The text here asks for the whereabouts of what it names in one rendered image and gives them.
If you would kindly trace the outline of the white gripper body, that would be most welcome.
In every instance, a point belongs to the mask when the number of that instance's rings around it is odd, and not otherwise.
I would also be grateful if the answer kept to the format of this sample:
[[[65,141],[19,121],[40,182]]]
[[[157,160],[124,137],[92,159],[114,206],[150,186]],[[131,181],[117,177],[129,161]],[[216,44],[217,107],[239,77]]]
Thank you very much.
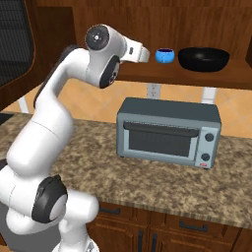
[[[142,46],[140,50],[139,62],[148,63],[150,55],[151,55],[150,51],[146,47]]]

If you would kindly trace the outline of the wooden cabinet door dark panel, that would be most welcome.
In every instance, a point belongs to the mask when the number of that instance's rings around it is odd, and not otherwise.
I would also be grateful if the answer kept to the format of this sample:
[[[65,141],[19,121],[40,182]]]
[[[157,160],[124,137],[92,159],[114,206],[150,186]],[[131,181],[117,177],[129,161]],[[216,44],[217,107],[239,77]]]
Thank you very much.
[[[29,70],[33,49],[25,1],[0,0],[0,87]]]

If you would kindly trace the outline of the wooden base cabinet door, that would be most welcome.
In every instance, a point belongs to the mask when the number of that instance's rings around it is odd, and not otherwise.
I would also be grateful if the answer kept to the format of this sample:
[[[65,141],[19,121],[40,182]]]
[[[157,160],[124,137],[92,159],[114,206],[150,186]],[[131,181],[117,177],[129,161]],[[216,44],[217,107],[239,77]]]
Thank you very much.
[[[142,230],[143,248],[147,252],[148,228],[126,222],[94,222],[88,225],[90,237],[100,252],[138,252],[138,232]]]
[[[232,243],[187,233],[151,228],[149,252],[152,252],[154,233],[157,234],[156,252],[231,252],[232,250]]]

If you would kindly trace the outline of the blue bowl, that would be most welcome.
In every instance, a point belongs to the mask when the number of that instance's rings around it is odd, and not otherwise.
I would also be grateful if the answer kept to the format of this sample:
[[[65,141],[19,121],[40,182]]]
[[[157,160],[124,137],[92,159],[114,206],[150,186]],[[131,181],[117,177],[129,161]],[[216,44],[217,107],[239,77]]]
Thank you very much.
[[[175,52],[170,48],[160,48],[156,51],[156,62],[161,64],[172,63],[175,58]]]

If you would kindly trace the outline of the black bowl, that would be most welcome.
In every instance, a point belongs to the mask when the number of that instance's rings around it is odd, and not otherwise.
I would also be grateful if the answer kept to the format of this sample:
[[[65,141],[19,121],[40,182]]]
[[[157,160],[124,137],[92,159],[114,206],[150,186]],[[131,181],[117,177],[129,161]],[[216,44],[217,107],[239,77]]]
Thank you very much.
[[[186,47],[178,52],[182,68],[194,72],[218,72],[229,61],[229,53],[213,47]]]

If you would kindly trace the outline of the grey toaster oven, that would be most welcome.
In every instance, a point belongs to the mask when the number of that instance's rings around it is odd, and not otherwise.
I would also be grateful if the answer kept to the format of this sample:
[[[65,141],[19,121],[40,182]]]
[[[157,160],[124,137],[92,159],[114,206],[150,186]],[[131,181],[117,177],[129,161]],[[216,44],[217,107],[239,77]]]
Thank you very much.
[[[129,131],[123,128],[124,122],[196,129],[199,131],[199,136],[197,139],[192,139],[189,157],[134,151],[129,149]],[[208,133],[215,136],[211,142],[207,142],[205,139]],[[116,153],[121,157],[210,169],[215,163],[220,134],[221,118],[219,110],[214,104],[127,97],[116,117]],[[202,154],[209,154],[210,160],[203,161]]]

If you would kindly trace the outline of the toaster oven glass door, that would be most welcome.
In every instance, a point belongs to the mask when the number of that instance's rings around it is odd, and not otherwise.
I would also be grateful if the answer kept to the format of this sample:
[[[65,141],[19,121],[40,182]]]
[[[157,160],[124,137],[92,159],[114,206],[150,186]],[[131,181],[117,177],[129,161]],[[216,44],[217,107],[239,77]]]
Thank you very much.
[[[189,157],[192,139],[197,139],[199,136],[190,138],[141,131],[128,131],[130,150],[184,158]]]

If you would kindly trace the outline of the black hob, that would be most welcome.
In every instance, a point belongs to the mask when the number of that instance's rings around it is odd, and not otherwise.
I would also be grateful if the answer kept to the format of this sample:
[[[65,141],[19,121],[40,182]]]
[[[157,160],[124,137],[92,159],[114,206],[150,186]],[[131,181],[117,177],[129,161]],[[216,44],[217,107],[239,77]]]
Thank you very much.
[[[13,113],[0,113],[0,126],[13,116]]]

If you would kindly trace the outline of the wooden drawer front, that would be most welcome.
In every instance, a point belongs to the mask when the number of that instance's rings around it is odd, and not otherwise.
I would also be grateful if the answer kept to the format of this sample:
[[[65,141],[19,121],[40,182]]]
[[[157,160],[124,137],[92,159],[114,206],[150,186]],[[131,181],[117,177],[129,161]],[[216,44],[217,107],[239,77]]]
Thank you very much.
[[[99,218],[108,219],[110,221],[128,222],[139,225],[148,225],[150,223],[151,213],[149,211],[105,202],[100,202],[99,206],[111,210],[120,208],[120,215],[112,215],[103,212],[98,212],[97,216]]]
[[[203,224],[208,225],[208,232],[201,232],[186,228],[179,227],[179,221],[184,221],[186,224],[192,224],[196,226],[202,226]],[[185,217],[178,217],[174,215],[165,214],[163,217],[164,225],[172,231],[177,231],[178,233],[187,233],[192,235],[197,235],[200,237],[206,237],[213,240],[219,240],[227,243],[232,243],[240,228],[228,226],[227,224],[215,223],[206,220],[195,220]]]

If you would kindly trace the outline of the grey appliance front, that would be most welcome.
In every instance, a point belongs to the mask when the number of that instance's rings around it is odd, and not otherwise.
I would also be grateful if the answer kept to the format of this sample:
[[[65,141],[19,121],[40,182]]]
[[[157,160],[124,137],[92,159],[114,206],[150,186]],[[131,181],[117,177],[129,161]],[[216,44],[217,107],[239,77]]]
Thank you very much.
[[[15,252],[51,252],[60,242],[58,226],[53,226],[45,231],[17,235],[6,224],[8,208],[0,203],[0,233],[11,250]]]

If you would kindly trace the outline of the white wall outlet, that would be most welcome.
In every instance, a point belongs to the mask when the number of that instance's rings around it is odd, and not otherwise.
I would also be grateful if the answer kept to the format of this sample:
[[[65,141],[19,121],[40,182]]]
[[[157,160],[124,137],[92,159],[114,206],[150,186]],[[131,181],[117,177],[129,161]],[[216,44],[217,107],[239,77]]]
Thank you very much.
[[[201,97],[201,103],[214,104],[216,99],[217,89],[216,88],[203,88]]]
[[[160,98],[160,84],[148,84],[147,98],[151,98],[151,99]]]
[[[18,99],[18,104],[22,113],[30,113],[26,97],[24,95]]]

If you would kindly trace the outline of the open wooden wall cabinet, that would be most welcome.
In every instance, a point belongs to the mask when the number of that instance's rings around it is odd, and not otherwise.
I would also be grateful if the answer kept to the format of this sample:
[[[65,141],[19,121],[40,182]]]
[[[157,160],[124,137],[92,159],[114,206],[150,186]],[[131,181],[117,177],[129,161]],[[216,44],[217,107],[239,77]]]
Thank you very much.
[[[158,64],[154,57],[124,63],[122,81],[252,90],[252,0],[36,0],[36,5],[69,8],[79,44],[89,27],[106,24],[151,53],[209,46],[230,54],[216,73],[191,72],[178,62]]]

